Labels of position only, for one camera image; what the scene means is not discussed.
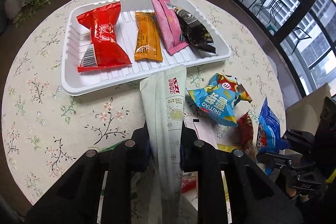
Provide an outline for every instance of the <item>white snack package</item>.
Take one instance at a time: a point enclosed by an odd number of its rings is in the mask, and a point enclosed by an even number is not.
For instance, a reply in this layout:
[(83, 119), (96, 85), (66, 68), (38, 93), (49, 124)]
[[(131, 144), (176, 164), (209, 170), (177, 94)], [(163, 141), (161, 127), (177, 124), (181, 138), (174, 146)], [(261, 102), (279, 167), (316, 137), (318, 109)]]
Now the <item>white snack package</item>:
[[(180, 65), (153, 74), (140, 82), (156, 175), (159, 175), (162, 215), (151, 216), (151, 224), (174, 224), (179, 216), (182, 171), (180, 140), (184, 115), (186, 67)], [(161, 210), (157, 202), (151, 211)]]

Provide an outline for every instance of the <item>white plant pot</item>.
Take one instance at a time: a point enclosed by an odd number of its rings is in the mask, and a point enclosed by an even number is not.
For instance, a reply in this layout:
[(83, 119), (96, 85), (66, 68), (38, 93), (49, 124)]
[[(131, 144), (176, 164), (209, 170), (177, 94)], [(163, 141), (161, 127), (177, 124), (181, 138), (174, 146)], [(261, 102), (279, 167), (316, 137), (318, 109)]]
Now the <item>white plant pot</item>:
[(5, 0), (5, 11), (9, 19), (14, 19), (21, 12), (20, 0)]

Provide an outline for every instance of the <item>metal screw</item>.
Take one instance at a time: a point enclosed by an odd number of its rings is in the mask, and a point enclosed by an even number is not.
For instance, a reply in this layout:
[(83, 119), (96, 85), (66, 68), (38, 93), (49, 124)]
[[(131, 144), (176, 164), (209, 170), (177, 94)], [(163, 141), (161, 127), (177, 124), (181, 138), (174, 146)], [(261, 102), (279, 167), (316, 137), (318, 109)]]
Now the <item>metal screw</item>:
[(235, 155), (236, 157), (242, 157), (244, 155), (244, 152), (240, 149), (235, 149), (233, 151), (233, 155)]
[(128, 147), (132, 147), (135, 145), (135, 141), (134, 140), (128, 140), (125, 142), (125, 145)]
[(204, 142), (202, 140), (196, 140), (194, 141), (194, 145), (197, 147), (202, 147), (204, 145)]
[(91, 157), (93, 157), (95, 154), (96, 154), (96, 151), (93, 150), (93, 149), (90, 149), (90, 150), (87, 150), (87, 151), (86, 151), (85, 156), (91, 158)]

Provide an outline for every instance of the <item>red logo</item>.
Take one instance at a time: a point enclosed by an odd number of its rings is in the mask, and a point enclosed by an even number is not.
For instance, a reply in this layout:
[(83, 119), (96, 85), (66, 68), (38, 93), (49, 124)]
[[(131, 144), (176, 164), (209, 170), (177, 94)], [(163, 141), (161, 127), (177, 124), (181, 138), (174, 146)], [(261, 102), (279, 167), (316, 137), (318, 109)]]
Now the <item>red logo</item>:
[(170, 94), (180, 93), (176, 77), (168, 80)]

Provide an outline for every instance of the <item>tablecloth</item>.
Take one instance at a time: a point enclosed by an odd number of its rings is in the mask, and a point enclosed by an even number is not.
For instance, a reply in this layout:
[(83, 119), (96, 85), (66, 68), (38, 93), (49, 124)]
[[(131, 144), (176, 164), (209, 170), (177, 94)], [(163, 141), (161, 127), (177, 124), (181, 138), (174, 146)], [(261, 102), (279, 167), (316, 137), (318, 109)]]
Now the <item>tablecloth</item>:
[[(3, 144), (14, 180), (32, 204), (86, 150), (102, 151), (130, 138), (145, 121), (139, 81), (78, 97), (62, 89), (60, 66), (68, 16), (77, 6), (97, 1), (102, 0), (72, 0), (43, 20), (20, 49), (7, 77), (2, 104)], [(223, 62), (188, 68), (187, 89), (206, 86), (216, 72), (236, 76), (253, 99), (251, 104), (240, 102), (236, 114), (249, 111), (254, 143), (265, 96), (284, 133), (285, 111), (280, 87), (255, 38), (219, 7), (206, 0), (189, 1), (217, 28), (230, 46), (232, 56)], [(188, 97), (184, 114), (205, 116)], [(218, 143), (228, 144), (228, 130), (228, 127), (217, 127)], [(135, 222), (146, 222), (146, 208), (144, 200), (132, 201)]]

